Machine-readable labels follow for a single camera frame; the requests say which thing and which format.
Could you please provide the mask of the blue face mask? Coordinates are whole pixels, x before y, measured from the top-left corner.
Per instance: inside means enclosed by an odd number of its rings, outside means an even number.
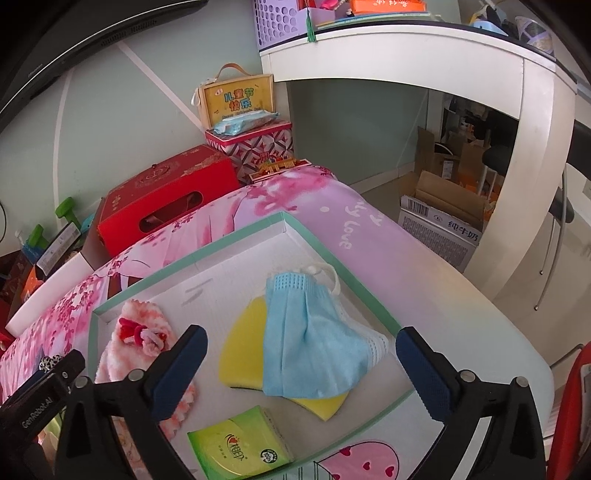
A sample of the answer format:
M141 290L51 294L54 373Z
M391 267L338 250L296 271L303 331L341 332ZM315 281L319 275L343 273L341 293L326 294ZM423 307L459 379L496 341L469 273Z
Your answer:
M393 341L356 320L341 300L335 267L314 263L266 279L263 393L321 400L353 390Z

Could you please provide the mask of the pink knitted cloth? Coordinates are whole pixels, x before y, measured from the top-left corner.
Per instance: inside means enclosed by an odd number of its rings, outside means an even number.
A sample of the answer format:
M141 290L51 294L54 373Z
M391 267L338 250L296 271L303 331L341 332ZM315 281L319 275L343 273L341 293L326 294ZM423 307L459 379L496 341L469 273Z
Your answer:
M132 370L146 371L176 341L177 335L155 303L127 300L100 356L95 382L120 381Z

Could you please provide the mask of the red scrunchie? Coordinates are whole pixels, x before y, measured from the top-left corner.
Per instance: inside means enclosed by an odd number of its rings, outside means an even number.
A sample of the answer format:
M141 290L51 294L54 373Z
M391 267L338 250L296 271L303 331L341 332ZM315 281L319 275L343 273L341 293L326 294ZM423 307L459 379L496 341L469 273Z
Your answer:
M118 319L118 328L120 341L137 347L146 356L156 357L166 349L167 335L163 331L148 328L127 318Z

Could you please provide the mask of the green tissue pack in tray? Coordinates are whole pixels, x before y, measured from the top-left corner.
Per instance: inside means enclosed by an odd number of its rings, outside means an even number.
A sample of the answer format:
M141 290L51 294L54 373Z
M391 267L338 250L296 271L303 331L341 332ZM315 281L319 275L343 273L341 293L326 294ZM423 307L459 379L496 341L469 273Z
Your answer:
M187 437L206 479L248 479L294 461L270 413L260 406Z

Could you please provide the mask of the orange package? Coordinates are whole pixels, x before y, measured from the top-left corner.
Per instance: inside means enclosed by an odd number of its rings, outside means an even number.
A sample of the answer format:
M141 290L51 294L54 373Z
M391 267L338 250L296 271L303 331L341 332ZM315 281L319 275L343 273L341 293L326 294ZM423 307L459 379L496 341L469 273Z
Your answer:
M19 299L25 303L32 294L37 291L44 283L43 273L38 271L37 266L33 266L25 280L21 282Z

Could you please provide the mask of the yellow sponge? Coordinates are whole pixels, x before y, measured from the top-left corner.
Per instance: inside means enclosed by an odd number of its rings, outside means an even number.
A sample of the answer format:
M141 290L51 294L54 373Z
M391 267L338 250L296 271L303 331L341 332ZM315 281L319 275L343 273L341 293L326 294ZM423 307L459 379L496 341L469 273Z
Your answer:
M266 333L266 300L256 297L235 320L221 347L218 379L226 387L263 392L263 341ZM328 399L294 399L290 401L323 421L328 421L348 399L345 393Z

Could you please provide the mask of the pink floral bedsheet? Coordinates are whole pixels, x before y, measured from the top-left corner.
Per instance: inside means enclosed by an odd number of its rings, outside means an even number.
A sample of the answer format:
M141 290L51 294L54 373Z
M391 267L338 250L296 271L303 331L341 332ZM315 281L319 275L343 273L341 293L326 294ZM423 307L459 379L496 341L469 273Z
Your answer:
M457 369L483 381L526 378L541 420L554 399L552 373L507 317L469 280L325 168L308 166L244 187L163 226L125 249L39 313L1 358L1 394L12 395L39 356L88 338L92 311L145 278L222 237L286 212L311 231L402 325L415 327Z

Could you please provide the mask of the red gift box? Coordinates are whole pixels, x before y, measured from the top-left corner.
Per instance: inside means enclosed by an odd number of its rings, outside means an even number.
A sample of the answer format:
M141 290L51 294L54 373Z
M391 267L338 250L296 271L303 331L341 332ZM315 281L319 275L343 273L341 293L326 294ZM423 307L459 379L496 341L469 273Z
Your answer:
M185 214L239 188L231 159L198 145L111 189L97 220L108 254L118 255L138 240Z

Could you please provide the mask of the blue wet wipes pack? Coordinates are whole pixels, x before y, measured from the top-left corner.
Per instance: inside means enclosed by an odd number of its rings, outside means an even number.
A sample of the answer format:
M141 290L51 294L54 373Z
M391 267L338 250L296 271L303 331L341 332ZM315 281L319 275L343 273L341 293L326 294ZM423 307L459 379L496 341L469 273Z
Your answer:
M276 120L277 117L279 117L277 112L253 110L222 119L213 126L212 131L222 136L238 136L244 132L263 127Z

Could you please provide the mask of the red patterned box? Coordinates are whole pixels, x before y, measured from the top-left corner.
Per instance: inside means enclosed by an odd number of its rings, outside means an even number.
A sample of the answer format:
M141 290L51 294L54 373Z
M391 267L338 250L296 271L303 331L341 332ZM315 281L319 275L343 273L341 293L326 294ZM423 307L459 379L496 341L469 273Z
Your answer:
M209 146L228 156L235 165L238 180L249 184L249 175L256 173L263 163L294 157L292 128L289 121L274 120L236 136L206 131L205 140Z

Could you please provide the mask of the yellow carry box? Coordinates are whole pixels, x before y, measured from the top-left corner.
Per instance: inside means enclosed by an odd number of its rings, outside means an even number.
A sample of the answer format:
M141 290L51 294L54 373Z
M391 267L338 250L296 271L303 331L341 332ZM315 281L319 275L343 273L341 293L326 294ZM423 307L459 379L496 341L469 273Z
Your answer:
M206 130L221 120L250 111L276 111L273 74L250 74L236 63L226 63L217 74L195 88L191 105Z

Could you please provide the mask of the white desk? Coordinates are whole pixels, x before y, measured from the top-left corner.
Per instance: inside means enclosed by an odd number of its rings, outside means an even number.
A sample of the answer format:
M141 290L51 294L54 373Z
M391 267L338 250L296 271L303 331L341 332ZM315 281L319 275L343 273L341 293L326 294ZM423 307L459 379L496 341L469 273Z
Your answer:
M518 121L496 209L465 270L488 298L502 290L546 218L571 144L576 85L558 64L499 36L444 24L366 25L264 49L277 82L356 79L450 93Z

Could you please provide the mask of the purple plastic basket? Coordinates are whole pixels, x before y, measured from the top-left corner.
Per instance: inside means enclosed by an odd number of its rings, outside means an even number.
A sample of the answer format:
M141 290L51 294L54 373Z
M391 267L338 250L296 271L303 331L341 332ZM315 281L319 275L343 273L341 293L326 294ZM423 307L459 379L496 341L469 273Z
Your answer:
M259 51L307 34L314 14L311 1L254 0L253 19Z

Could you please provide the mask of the orange items on desk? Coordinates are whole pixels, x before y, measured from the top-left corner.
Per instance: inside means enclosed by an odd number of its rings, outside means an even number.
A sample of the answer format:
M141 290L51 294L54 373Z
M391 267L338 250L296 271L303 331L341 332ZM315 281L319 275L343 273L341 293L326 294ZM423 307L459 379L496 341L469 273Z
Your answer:
M427 11L427 5L422 0L351 0L349 8L355 15L423 13Z

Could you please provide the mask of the black wall television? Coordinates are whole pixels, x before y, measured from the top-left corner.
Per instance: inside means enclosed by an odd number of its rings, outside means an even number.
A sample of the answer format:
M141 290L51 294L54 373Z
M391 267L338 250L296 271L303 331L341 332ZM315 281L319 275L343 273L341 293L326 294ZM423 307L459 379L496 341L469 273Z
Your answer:
M1 127L95 53L205 5L204 1L3 1Z

